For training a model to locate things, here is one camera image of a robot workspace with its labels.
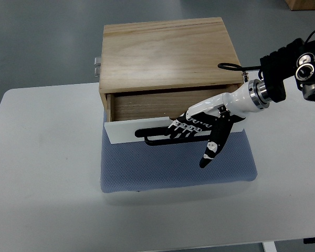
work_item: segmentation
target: wood grain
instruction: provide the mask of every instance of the wood grain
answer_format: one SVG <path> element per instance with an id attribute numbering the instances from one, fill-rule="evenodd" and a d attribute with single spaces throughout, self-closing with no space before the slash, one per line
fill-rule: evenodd
<path id="1" fill-rule="evenodd" d="M 315 0 L 286 0 L 292 11 L 297 10 L 315 10 Z"/>
<path id="2" fill-rule="evenodd" d="M 100 92 L 185 88 L 240 83 L 239 64 L 221 18 L 104 27 Z"/>
<path id="3" fill-rule="evenodd" d="M 175 119 L 190 106 L 223 92 L 233 92 L 238 85 L 224 85 L 204 90 L 144 93 L 114 96 L 112 121 L 170 117 Z"/>

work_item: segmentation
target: open drawer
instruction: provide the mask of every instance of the open drawer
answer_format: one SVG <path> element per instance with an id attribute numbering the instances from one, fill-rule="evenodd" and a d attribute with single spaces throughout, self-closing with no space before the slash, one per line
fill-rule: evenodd
<path id="1" fill-rule="evenodd" d="M 142 141 L 136 129 L 168 126 L 190 106 L 243 83 L 223 20 L 106 25 L 99 91 L 111 143 Z"/>

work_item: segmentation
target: white table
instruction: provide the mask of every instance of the white table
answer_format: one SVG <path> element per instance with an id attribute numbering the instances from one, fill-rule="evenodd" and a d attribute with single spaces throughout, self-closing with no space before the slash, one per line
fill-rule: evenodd
<path id="1" fill-rule="evenodd" d="M 103 194 L 98 84 L 8 91 L 0 105 L 0 251 L 144 251 L 315 237 L 315 103 L 253 114 L 253 182 Z"/>

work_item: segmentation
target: metal ring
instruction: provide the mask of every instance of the metal ring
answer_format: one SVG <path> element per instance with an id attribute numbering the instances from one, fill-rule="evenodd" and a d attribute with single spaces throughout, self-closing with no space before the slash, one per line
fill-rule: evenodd
<path id="1" fill-rule="evenodd" d="M 257 85 L 260 83 L 260 80 L 255 79 L 251 80 L 248 83 L 248 91 L 251 96 L 252 102 L 257 106 L 258 109 L 267 109 L 269 107 L 269 103 L 263 103 L 257 93 Z"/>
<path id="2" fill-rule="evenodd" d="M 309 68 L 309 69 L 311 70 L 309 76 L 301 77 L 301 76 L 299 75 L 299 71 L 300 71 L 303 67 L 307 67 L 307 68 Z M 303 65 L 299 66 L 298 70 L 296 70 L 296 72 L 295 72 L 295 78 L 298 79 L 299 81 L 305 81 L 305 80 L 308 80 L 313 74 L 314 74 L 314 66 L 313 66 L 312 64 L 306 63 L 306 64 L 303 64 Z"/>

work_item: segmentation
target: drawer front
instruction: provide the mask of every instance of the drawer front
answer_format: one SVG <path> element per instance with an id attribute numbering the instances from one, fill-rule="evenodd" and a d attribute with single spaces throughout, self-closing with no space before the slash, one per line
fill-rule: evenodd
<path id="1" fill-rule="evenodd" d="M 239 123 L 235 123 L 231 132 L 240 132 L 244 129 L 247 118 Z M 168 117 L 137 119 L 117 122 L 105 122 L 104 127 L 111 144 L 129 143 L 144 141 L 144 138 L 137 138 L 134 134 L 138 129 L 155 127 L 168 127 L 172 120 Z M 200 132 L 197 135 L 206 135 L 208 132 Z M 167 139 L 168 136 L 150 137 L 151 140 Z"/>

